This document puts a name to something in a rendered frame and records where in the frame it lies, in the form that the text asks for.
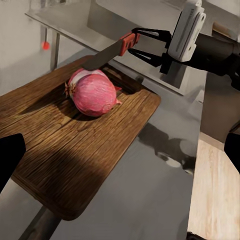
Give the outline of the parer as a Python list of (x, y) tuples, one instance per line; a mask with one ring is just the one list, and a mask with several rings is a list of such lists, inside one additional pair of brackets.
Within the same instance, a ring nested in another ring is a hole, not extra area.
[(126, 50), (138, 44), (141, 34), (131, 31), (125, 36), (121, 37), (116, 43), (95, 54), (89, 60), (81, 65), (81, 68), (87, 71), (95, 71), (116, 56), (123, 56)]

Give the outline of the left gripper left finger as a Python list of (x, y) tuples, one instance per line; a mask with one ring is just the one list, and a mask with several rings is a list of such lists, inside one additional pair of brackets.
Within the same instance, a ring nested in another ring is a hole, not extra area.
[(0, 139), (0, 193), (26, 152), (21, 133)]

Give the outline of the cutting board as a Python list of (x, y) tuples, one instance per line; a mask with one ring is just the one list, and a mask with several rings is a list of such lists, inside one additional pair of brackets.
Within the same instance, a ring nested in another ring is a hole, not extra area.
[(0, 96), (0, 139), (21, 133), (26, 152), (12, 173), (66, 216), (80, 214), (161, 103), (153, 90), (106, 63), (120, 91), (106, 114), (78, 110), (65, 88), (84, 56)]

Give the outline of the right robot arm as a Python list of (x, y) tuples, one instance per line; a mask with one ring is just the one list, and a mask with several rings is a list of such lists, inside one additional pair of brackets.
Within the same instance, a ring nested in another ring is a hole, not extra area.
[[(239, 46), (201, 33), (206, 14), (202, 0), (187, 0), (180, 14), (173, 36), (169, 31), (134, 28), (133, 32), (166, 43), (167, 53), (157, 56), (134, 48), (128, 52), (168, 74), (172, 62), (205, 70), (218, 76), (229, 75), (231, 86), (240, 91)], [(142, 31), (156, 32), (155, 36)]]

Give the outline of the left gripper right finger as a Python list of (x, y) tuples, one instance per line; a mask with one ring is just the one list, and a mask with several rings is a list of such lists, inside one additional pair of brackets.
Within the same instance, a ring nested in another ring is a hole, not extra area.
[(240, 135), (230, 132), (227, 135), (224, 152), (228, 155), (240, 173)]

